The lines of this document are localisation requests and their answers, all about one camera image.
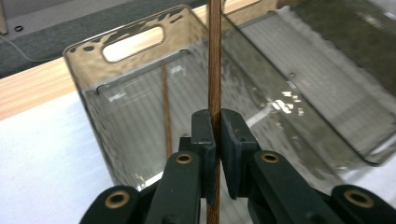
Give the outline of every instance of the handle cutout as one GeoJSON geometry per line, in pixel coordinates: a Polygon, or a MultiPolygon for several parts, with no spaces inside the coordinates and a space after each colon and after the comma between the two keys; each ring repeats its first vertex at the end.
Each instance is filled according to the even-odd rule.
{"type": "Polygon", "coordinates": [[[138,35],[127,37],[106,46],[103,49],[103,55],[108,62],[115,63],[145,49],[159,45],[163,40],[163,28],[157,26],[138,35]]]}
{"type": "Polygon", "coordinates": [[[260,2],[261,0],[227,0],[225,1],[224,4],[224,14],[232,13],[235,12],[236,10],[239,10],[243,7],[248,7],[250,5],[256,4],[260,2]]]}

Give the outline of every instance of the wooden dowel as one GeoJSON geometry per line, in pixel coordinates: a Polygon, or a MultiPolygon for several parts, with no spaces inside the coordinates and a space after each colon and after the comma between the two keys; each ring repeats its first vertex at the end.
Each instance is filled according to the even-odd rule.
{"type": "Polygon", "coordinates": [[[220,175],[220,109],[221,109],[221,0],[210,0],[208,3],[209,24],[209,113],[212,117],[215,135],[216,168],[215,168],[215,201],[206,210],[206,223],[219,223],[219,175],[220,175]]]}
{"type": "Polygon", "coordinates": [[[166,62],[161,64],[163,70],[163,116],[165,121],[166,159],[172,155],[171,120],[169,116],[168,85],[166,76],[166,62]]]}

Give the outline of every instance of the brass grommet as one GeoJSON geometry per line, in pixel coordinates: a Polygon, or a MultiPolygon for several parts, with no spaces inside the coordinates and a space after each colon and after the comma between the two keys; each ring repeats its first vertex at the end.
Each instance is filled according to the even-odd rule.
{"type": "Polygon", "coordinates": [[[129,193],[123,189],[112,192],[107,196],[105,205],[108,208],[119,208],[123,207],[129,202],[129,193]]]}
{"type": "Polygon", "coordinates": [[[176,161],[181,164],[186,164],[192,161],[192,156],[190,156],[189,154],[181,154],[176,157],[176,161]]]}
{"type": "Polygon", "coordinates": [[[262,159],[271,163],[279,162],[279,157],[272,153],[262,153],[262,159]]]}
{"type": "Polygon", "coordinates": [[[344,192],[344,197],[350,202],[359,207],[371,208],[374,206],[373,199],[357,189],[348,189],[344,192]]]}

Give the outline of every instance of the wood strip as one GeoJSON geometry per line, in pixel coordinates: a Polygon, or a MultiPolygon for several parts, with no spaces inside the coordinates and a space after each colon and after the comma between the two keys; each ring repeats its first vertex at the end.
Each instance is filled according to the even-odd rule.
{"type": "Polygon", "coordinates": [[[209,113],[216,140],[215,200],[206,210],[206,223],[219,223],[220,110],[221,110],[221,0],[210,0],[209,23],[209,113]]]}
{"type": "Polygon", "coordinates": [[[165,122],[166,159],[172,155],[171,120],[169,116],[168,83],[166,77],[166,62],[161,64],[163,70],[163,116],[165,122]]]}
{"type": "Polygon", "coordinates": [[[75,91],[63,58],[0,79],[0,120],[75,91]]]}

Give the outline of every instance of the black clamp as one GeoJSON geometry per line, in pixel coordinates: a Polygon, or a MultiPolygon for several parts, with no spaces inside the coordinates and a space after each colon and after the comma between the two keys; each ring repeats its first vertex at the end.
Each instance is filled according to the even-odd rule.
{"type": "MultiPolygon", "coordinates": [[[[157,183],[138,192],[117,186],[93,202],[81,223],[199,223],[200,199],[214,201],[216,143],[207,110],[191,118],[157,183]]],[[[261,150],[242,116],[221,110],[221,162],[230,197],[247,197],[253,223],[396,223],[396,211],[372,192],[312,189],[280,154],[261,150]]]]}

